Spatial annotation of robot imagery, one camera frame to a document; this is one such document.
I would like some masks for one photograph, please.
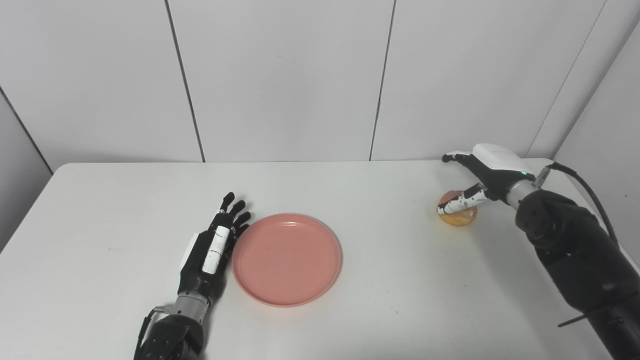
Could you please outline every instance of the cable connector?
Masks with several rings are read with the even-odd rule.
[[[533,186],[539,189],[542,188],[542,184],[547,180],[549,173],[551,173],[551,168],[548,165],[543,167],[538,176],[536,176],[536,179],[533,181]]]
[[[154,307],[154,312],[155,313],[161,313],[161,314],[168,314],[171,312],[171,309],[173,309],[173,304],[172,305],[158,305],[156,307]]]

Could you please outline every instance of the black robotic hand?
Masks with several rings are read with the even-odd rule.
[[[246,206],[243,200],[227,211],[235,198],[232,192],[224,197],[209,228],[190,244],[180,270],[178,298],[170,309],[155,307],[144,319],[134,360],[196,360],[202,352],[202,321],[211,304],[218,301],[224,292],[228,262],[236,241],[249,227],[246,222],[251,218],[248,211],[240,214]],[[169,315],[151,326],[143,344],[147,327],[156,312]]]

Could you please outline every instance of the robotic hand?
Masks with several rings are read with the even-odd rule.
[[[251,214],[243,200],[229,212],[235,199],[230,192],[224,197],[218,214],[209,228],[191,240],[182,258],[178,298],[173,306],[157,306],[144,319],[134,360],[196,360],[204,347],[202,320],[225,289],[225,270],[237,239],[249,227]],[[142,343],[154,313],[169,315],[151,326]]]
[[[516,226],[535,247],[567,303],[583,314],[558,326],[586,318],[613,359],[640,359],[640,277],[620,252],[608,218],[584,180],[558,163],[536,177],[516,154],[492,144],[478,144],[471,153],[447,153],[442,161],[457,161],[480,183],[439,205],[438,213],[454,213],[487,199],[515,208]],[[541,189],[550,169],[566,172],[586,187],[608,233],[587,209]]]

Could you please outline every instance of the pink plate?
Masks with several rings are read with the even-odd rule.
[[[256,221],[240,237],[233,269],[249,296],[290,307],[329,290],[340,260],[338,241],[324,224],[301,214],[276,214]]]

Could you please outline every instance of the black arm casing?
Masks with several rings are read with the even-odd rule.
[[[507,194],[513,184],[521,180],[534,181],[536,179],[532,174],[523,174],[520,171],[491,169],[473,155],[455,155],[454,159],[469,169],[486,186],[484,194],[487,199],[501,200],[507,205],[509,204]]]
[[[140,359],[197,360],[203,345],[204,334],[197,321],[168,315],[151,327]]]
[[[197,291],[212,302],[216,302],[222,296],[227,285],[224,269],[227,267],[228,256],[221,257],[215,274],[202,271],[204,257],[211,246],[214,232],[214,229],[209,228],[198,235],[193,250],[180,271],[178,294],[184,291]]]
[[[566,197],[540,190],[520,203],[516,225],[612,357],[640,359],[640,277],[596,217]]]

